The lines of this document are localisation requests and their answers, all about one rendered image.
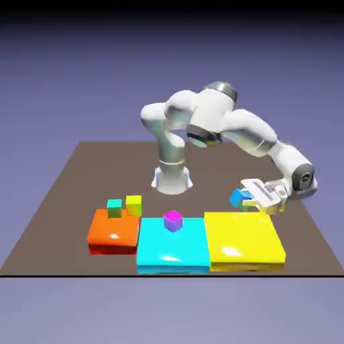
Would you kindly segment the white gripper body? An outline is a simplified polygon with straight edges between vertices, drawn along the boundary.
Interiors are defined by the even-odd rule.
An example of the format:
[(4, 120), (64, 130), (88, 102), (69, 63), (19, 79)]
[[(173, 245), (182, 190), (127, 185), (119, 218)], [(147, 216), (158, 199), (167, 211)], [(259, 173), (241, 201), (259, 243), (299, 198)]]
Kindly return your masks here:
[(260, 179), (242, 179), (241, 185), (252, 195), (252, 199), (258, 201), (260, 212), (265, 214), (279, 212), (282, 204), (281, 198), (274, 191), (268, 191)]

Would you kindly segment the large orange box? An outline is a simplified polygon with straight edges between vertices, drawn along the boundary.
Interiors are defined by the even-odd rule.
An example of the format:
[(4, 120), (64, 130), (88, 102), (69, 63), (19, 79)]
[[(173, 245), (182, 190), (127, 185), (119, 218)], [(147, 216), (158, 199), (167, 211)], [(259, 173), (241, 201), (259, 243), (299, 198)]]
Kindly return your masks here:
[(134, 255), (138, 245), (140, 217), (122, 210), (119, 218), (109, 218), (106, 209), (95, 211), (87, 243), (92, 255)]

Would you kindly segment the small blue cube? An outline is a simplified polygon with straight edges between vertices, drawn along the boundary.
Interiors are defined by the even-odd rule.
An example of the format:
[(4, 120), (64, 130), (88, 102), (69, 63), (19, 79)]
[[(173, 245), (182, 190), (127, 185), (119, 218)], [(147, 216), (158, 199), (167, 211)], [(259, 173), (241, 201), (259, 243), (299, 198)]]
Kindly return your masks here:
[(249, 209), (248, 206), (243, 205), (244, 200), (251, 200), (252, 195), (245, 189), (234, 189), (232, 195), (229, 197), (229, 201), (233, 207), (239, 210), (246, 211)]

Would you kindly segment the small teal cube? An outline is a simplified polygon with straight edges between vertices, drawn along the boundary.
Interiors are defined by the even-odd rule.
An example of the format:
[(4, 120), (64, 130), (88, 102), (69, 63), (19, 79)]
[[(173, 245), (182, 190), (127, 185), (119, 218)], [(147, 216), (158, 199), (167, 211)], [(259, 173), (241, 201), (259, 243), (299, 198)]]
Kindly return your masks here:
[(107, 217), (120, 218), (122, 216), (122, 200), (109, 199), (107, 201)]

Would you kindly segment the small yellow cube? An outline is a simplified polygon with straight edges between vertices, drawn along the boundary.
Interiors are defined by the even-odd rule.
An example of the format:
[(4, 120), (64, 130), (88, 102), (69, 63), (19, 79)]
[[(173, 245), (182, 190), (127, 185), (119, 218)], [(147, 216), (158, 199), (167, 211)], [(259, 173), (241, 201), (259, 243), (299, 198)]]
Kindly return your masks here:
[(126, 196), (126, 213), (129, 216), (142, 216), (142, 196)]

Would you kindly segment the large yellow box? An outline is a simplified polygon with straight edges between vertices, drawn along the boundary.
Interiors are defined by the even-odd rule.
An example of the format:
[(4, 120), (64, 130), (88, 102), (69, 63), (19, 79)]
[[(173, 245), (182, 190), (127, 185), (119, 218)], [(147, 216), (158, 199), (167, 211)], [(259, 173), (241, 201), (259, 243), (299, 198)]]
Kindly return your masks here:
[(260, 212), (206, 212), (211, 272), (279, 271), (286, 252), (273, 222)]

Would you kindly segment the large cyan box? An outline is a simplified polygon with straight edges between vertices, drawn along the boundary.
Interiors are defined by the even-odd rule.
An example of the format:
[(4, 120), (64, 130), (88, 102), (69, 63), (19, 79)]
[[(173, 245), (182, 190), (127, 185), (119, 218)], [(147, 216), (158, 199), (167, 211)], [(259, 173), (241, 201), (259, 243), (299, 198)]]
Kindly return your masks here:
[(140, 274), (207, 274), (210, 254), (203, 218), (184, 218), (176, 232), (162, 218), (143, 218), (136, 254)]

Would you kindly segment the small magenta cube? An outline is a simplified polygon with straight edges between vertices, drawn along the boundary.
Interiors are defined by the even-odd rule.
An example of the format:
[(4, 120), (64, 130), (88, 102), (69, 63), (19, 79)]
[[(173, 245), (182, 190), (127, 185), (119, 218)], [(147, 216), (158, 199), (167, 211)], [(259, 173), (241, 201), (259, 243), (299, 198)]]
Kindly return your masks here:
[(169, 211), (163, 215), (164, 227), (170, 232), (176, 232), (183, 226), (183, 216), (176, 210)]

